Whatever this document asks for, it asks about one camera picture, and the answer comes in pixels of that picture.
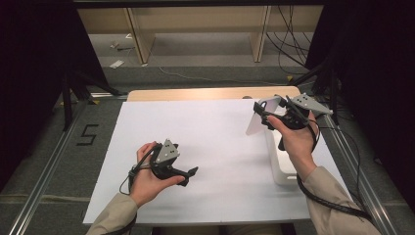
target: controller cable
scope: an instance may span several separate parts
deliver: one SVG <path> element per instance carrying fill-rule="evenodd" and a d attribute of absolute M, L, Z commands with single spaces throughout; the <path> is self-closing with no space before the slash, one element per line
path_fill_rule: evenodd
<path fill-rule="evenodd" d="M 318 128 L 318 135 L 316 135 L 314 130 L 312 129 L 311 125 L 308 124 L 308 126 L 307 126 L 308 129 L 311 132 L 312 137 L 313 137 L 314 144 L 313 144 L 312 150 L 314 150 L 315 146 L 317 145 L 318 139 L 320 137 L 320 129 L 319 129 L 319 126 L 318 126 L 318 124 L 315 120 L 311 120 L 311 121 L 314 122 L 317 125 L 317 128 Z M 297 183 L 298 183 L 299 188 L 301 189 L 302 193 L 307 198 L 309 198 L 310 200 L 312 200 L 312 201 L 314 201 L 314 202 L 316 202 L 316 203 L 318 203 L 318 204 L 320 204 L 324 207 L 327 207 L 327 208 L 330 208 L 330 209 L 333 209 L 333 210 L 336 210 L 336 211 L 339 211 L 339 212 L 344 212 L 344 213 L 347 213 L 347 214 L 350 214 L 350 215 L 363 217 L 363 218 L 366 218 L 369 221 L 372 220 L 372 217 L 370 216 L 370 214 L 365 212 L 365 211 L 361 211 L 361 210 L 357 210 L 357 209 L 354 209 L 354 208 L 349 208 L 349 207 L 345 207 L 345 206 L 342 206 L 342 205 L 334 204 L 334 203 L 331 203 L 329 201 L 326 201 L 322 198 L 319 198 L 319 197 L 315 196 L 314 194 L 312 194 L 310 191 L 308 191 L 305 188 L 305 186 L 303 185 L 302 180 L 301 180 L 301 178 L 298 174 L 297 174 Z"/>
<path fill-rule="evenodd" d="M 157 147 L 158 147 L 157 145 L 155 147 L 153 147 L 149 152 L 147 152 L 146 155 L 144 155 L 144 157 L 140 160 L 140 162 L 138 162 L 137 165 L 132 167 L 132 169 L 128 172 L 128 176 L 124 179 L 124 181 L 122 181 L 121 185 L 119 186 L 119 193 L 121 193 L 123 195 L 129 195 L 129 193 L 127 194 L 127 193 L 122 192 L 122 190 L 121 190 L 122 185 L 124 185 L 124 183 L 130 177 L 132 177 L 132 180 L 134 181 L 134 177 L 135 177 L 135 175 L 138 174 L 138 171 L 140 171 L 140 169 L 148 168 L 148 167 L 141 167 L 141 165 L 150 156 L 150 154 L 152 154 L 155 151 L 155 149 Z M 121 228 L 117 231 L 114 231 L 114 232 L 105 233 L 105 235 L 122 235 L 122 234 L 125 234 L 126 232 L 128 232 L 132 229 L 132 227 L 135 224 L 136 219 L 137 219 L 137 213 L 135 213 L 134 218 L 125 227 L 123 227 L 123 228 Z"/>

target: table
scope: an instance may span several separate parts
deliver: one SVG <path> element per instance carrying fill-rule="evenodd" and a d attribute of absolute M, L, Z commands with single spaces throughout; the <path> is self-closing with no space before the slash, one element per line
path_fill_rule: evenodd
<path fill-rule="evenodd" d="M 253 99 L 297 96 L 296 87 L 238 87 L 133 91 L 117 125 L 84 223 L 92 223 L 134 164 L 137 142 L 179 144 L 174 166 L 199 166 L 186 188 L 170 187 L 138 212 L 148 226 L 285 222 L 308 219 L 305 197 L 296 185 L 273 181 L 264 133 L 246 136 Z M 315 161 L 344 185 L 321 137 Z"/>

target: gray carpet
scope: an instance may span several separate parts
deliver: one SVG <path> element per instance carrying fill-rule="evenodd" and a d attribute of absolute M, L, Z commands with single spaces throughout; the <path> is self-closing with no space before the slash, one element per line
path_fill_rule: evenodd
<path fill-rule="evenodd" d="M 165 89 L 191 87 L 226 87 L 226 86 L 264 86 L 266 83 L 286 84 L 287 74 L 278 68 L 165 68 L 168 75 L 159 68 L 104 68 L 109 84 L 121 91 L 135 89 Z M 302 72 L 301 68 L 287 68 Z M 300 86 L 301 91 L 308 91 L 310 85 Z M 102 90 L 91 86 L 91 92 Z M 69 139 L 68 146 L 61 158 L 49 186 L 39 204 L 25 234 L 84 234 L 88 227 L 82 224 L 89 198 L 94 190 L 96 179 L 110 143 L 119 109 L 123 100 L 103 99 L 98 105 L 88 105 L 81 114 Z M 340 124 L 344 132 L 353 141 L 349 141 L 355 153 L 361 157 L 361 168 L 365 171 L 373 188 L 386 207 L 398 234 L 415 234 L 415 216 L 406 206 L 394 188 L 391 180 L 380 164 L 373 162 L 371 150 L 358 124 L 344 102 L 340 105 Z M 92 145 L 79 144 L 89 142 L 90 138 L 81 137 L 86 125 L 89 134 L 96 134 Z M 25 159 L 0 197 L 0 234 L 7 234 L 13 220 L 20 211 L 25 198 L 31 192 L 53 150 L 58 143 L 64 126 L 63 107 L 56 106 L 44 131 L 39 135 L 31 156 Z M 355 192 L 355 181 L 348 170 L 339 148 L 331 138 L 330 131 L 323 130 L 323 136 L 333 158 L 345 180 L 347 188 Z M 316 234 L 311 221 L 294 223 L 298 235 Z M 132 234 L 149 234 L 150 228 L 136 227 Z"/>

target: white paper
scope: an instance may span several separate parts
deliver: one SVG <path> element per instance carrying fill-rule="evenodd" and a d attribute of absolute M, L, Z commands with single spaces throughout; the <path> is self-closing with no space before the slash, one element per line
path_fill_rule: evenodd
<path fill-rule="evenodd" d="M 93 223 L 136 164 L 143 144 L 179 144 L 175 168 L 199 167 L 186 187 L 172 186 L 138 211 L 152 226 L 232 224 L 309 218 L 297 185 L 274 183 L 265 134 L 246 135 L 254 100 L 125 102 L 84 223 Z M 344 185 L 320 137 L 315 161 Z"/>

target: cable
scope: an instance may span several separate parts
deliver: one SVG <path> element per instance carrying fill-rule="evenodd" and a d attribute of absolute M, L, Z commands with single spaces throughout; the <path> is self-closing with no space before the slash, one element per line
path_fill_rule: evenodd
<path fill-rule="evenodd" d="M 124 181 L 122 181 L 121 185 L 119 185 L 119 193 L 123 194 L 123 195 L 129 195 L 127 193 L 122 192 L 122 186 L 124 185 L 124 183 L 128 180 L 128 178 L 131 176 L 130 172 L 134 171 L 135 175 L 138 174 L 138 171 L 140 171 L 140 167 L 143 164 L 143 162 L 150 156 L 150 154 L 152 154 L 155 149 L 157 148 L 157 146 L 153 147 L 149 152 L 146 153 L 146 155 L 143 156 L 143 158 L 140 160 L 140 162 L 138 162 L 137 165 L 135 165 L 129 172 L 128 172 L 128 176 L 124 179 Z"/>
<path fill-rule="evenodd" d="M 282 42 L 282 43 L 285 43 L 285 45 L 286 45 L 286 46 L 293 47 L 293 48 L 301 48 L 301 50 L 303 50 L 303 51 L 309 51 L 308 49 L 305 49 L 305 48 L 302 48 L 302 47 L 298 47 L 298 46 L 295 46 L 295 45 L 289 44 L 289 43 L 287 43 L 287 42 L 284 42 L 281 38 L 279 38 L 279 37 L 278 37 L 277 33 L 275 33 L 275 32 L 273 32 L 273 33 L 274 33 L 275 38 L 277 38 L 277 39 L 278 39 L 278 41 L 280 41 L 280 42 Z"/>
<path fill-rule="evenodd" d="M 153 52 L 151 50 L 149 50 L 148 48 L 146 48 L 146 49 L 149 51 L 150 55 L 153 56 L 153 60 L 156 61 L 156 59 L 154 59 Z M 168 74 L 168 75 L 176 75 L 176 76 L 180 76 L 182 78 L 193 79 L 193 80 L 205 80 L 205 81 L 211 81 L 211 82 L 232 81 L 232 82 L 237 82 L 237 83 L 257 83 L 257 84 L 274 85 L 274 86 L 286 85 L 286 84 L 273 83 L 273 82 L 260 81 L 260 80 L 259 81 L 255 81 L 255 80 L 243 81 L 243 80 L 235 80 L 235 79 L 211 79 L 211 78 L 205 78 L 205 77 L 200 77 L 200 76 L 186 76 L 186 75 L 176 73 L 176 72 L 165 71 L 162 67 L 159 67 L 159 70 L 161 72 L 165 73 L 165 74 Z"/>
<path fill-rule="evenodd" d="M 267 81 L 243 81 L 243 80 L 234 80 L 234 79 L 220 79 L 220 80 L 216 80 L 216 79 L 210 79 L 210 78 L 205 78 L 205 77 L 197 77 L 197 76 L 185 76 L 182 75 L 180 73 L 175 73 L 175 72 L 167 72 L 165 70 L 163 70 L 161 67 L 159 67 L 159 69 L 168 75 L 176 75 L 176 76 L 180 76 L 186 79 L 196 79 L 196 80 L 206 80 L 206 81 L 214 81 L 214 82 L 219 82 L 219 81 L 233 81 L 233 82 L 239 82 L 239 83 L 261 83 L 261 84 L 267 84 L 267 85 L 275 85 L 275 86 L 281 86 L 281 85 L 285 85 L 285 84 L 279 84 L 279 83 L 272 83 L 272 82 L 267 82 Z"/>
<path fill-rule="evenodd" d="M 311 40 L 307 37 L 307 35 L 305 34 L 305 32 L 303 32 L 302 34 L 304 35 L 305 39 L 307 39 L 307 41 L 308 41 L 309 43 L 311 43 Z"/>
<path fill-rule="evenodd" d="M 347 135 L 349 137 L 349 139 L 353 142 L 354 146 L 357 147 L 357 143 L 354 141 L 354 139 L 351 137 L 351 135 L 349 135 L 347 132 L 342 131 L 340 129 L 337 128 L 333 128 L 333 127 L 328 127 L 328 126 L 322 126 L 320 127 L 321 129 L 330 129 L 330 130 L 336 130 L 336 131 L 340 131 L 341 133 Z M 360 158 L 360 152 L 359 149 L 356 148 L 357 151 L 357 173 L 356 173 L 356 191 L 357 191 L 357 195 L 355 195 L 354 197 L 357 199 L 357 201 L 360 203 L 360 205 L 362 205 L 363 207 L 363 200 L 361 199 L 361 195 L 360 195 L 360 165 L 361 165 L 361 158 Z"/>
<path fill-rule="evenodd" d="M 290 58 L 291 60 L 293 60 L 294 62 L 296 62 L 297 64 L 301 65 L 302 67 L 304 66 L 301 62 L 297 61 L 296 59 L 294 59 L 292 56 L 290 56 L 288 53 L 286 53 L 285 51 L 283 51 L 280 47 L 278 47 L 274 41 L 272 41 L 272 39 L 269 37 L 268 33 L 266 33 L 266 36 L 268 37 L 269 41 L 271 41 L 271 43 L 278 49 L 278 67 L 281 69 L 281 71 L 284 71 L 286 73 L 289 74 L 295 74 L 295 75 L 303 75 L 304 73 L 300 73 L 300 72 L 290 72 L 287 70 L 284 70 L 283 67 L 281 66 L 281 52 L 286 55 L 288 58 Z"/>
<path fill-rule="evenodd" d="M 336 128 L 331 128 L 331 127 L 319 127 L 319 125 L 317 124 L 317 122 L 315 120 L 310 120 L 310 121 L 313 121 L 317 125 L 317 128 L 318 129 L 329 128 L 329 129 L 335 129 L 335 130 L 337 130 Z M 307 127 L 310 130 L 311 134 L 313 135 L 313 140 L 314 140 L 313 150 L 314 150 L 314 147 L 317 144 L 317 137 L 316 137 L 316 134 L 314 133 L 314 130 L 312 129 L 311 125 L 309 124 Z M 359 155 L 359 159 L 358 159 L 358 169 L 359 169 L 359 167 L 360 167 L 360 155 Z M 358 189 L 359 171 L 360 170 L 357 171 L 357 190 L 358 190 L 358 195 L 360 195 L 360 191 Z M 319 198 L 319 197 L 315 196 L 314 194 L 312 194 L 311 192 L 309 192 L 304 187 L 304 185 L 302 184 L 302 180 L 301 180 L 301 178 L 300 178 L 300 176 L 298 174 L 297 174 L 297 183 L 298 183 L 299 188 L 301 189 L 302 193 L 304 193 L 307 198 L 309 198 L 310 200 L 312 200 L 312 201 L 314 201 L 314 202 L 316 202 L 316 203 L 318 203 L 318 204 L 320 204 L 320 205 L 322 205 L 324 207 L 327 207 L 327 208 L 330 208 L 330 209 L 333 209 L 333 210 L 336 210 L 336 211 L 339 211 L 339 212 L 344 212 L 344 213 L 347 213 L 347 214 L 350 214 L 350 215 L 354 215 L 354 216 L 358 216 L 358 217 L 363 217 L 363 218 L 366 218 L 369 221 L 372 220 L 372 217 L 370 216 L 370 214 L 367 211 L 365 211 L 364 209 L 363 209 L 363 211 L 361 211 L 361 210 L 357 210 L 357 209 L 354 209 L 354 208 L 345 207 L 345 206 L 342 206 L 342 205 L 338 205 L 338 204 L 331 203 L 329 201 L 326 201 L 326 200 L 324 200 L 322 198 Z"/>
<path fill-rule="evenodd" d="M 268 39 L 279 50 L 279 52 L 282 52 L 284 55 L 286 55 L 288 58 L 290 58 L 291 60 L 293 60 L 294 62 L 296 62 L 300 66 L 302 66 L 302 67 L 304 66 L 304 64 L 302 62 L 299 62 L 298 60 L 296 60 L 292 56 L 290 56 L 287 52 L 283 51 L 282 47 L 277 46 L 277 44 L 275 44 L 275 42 L 271 39 L 271 37 L 269 37 L 268 32 L 266 33 L 266 37 L 268 37 Z"/>
<path fill-rule="evenodd" d="M 287 20 L 285 19 L 284 14 L 282 13 L 280 6 L 278 6 L 278 11 L 280 12 L 281 17 L 283 18 L 284 23 L 285 23 L 285 25 L 287 27 L 287 32 L 286 32 L 286 35 L 284 37 L 284 42 L 285 42 L 285 39 L 287 38 L 287 34 L 289 32 L 291 34 L 291 36 L 293 37 L 294 45 L 296 45 L 296 51 L 299 54 L 300 60 L 304 64 L 304 61 L 302 60 L 302 57 L 300 56 L 300 53 L 299 53 L 298 49 L 300 49 L 300 51 L 301 51 L 301 53 L 302 53 L 302 55 L 304 56 L 305 59 L 306 59 L 306 56 L 304 55 L 303 51 L 300 48 L 299 43 L 297 42 L 296 38 L 294 37 L 294 31 L 293 31 L 293 12 L 294 12 L 294 7 L 293 6 L 290 6 L 290 22 L 289 23 L 287 23 Z"/>

